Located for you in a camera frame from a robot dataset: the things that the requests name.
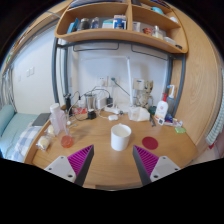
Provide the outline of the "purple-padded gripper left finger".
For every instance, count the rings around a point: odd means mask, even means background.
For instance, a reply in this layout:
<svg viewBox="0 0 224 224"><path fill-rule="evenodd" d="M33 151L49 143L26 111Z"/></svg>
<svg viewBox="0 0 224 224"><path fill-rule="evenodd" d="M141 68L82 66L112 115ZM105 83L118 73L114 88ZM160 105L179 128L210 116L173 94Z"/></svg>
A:
<svg viewBox="0 0 224 224"><path fill-rule="evenodd" d="M78 186L82 186L85 182L93 156L94 146L90 145L68 157L59 156L45 168L45 171L68 180Z"/></svg>

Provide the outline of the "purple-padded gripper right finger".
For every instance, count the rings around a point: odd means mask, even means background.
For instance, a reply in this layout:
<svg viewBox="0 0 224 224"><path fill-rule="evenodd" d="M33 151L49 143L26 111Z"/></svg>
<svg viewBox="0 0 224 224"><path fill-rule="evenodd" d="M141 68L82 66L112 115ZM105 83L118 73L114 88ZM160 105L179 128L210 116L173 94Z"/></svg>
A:
<svg viewBox="0 0 224 224"><path fill-rule="evenodd" d="M180 170L167 156L158 157L136 145L133 157L143 186Z"/></svg>

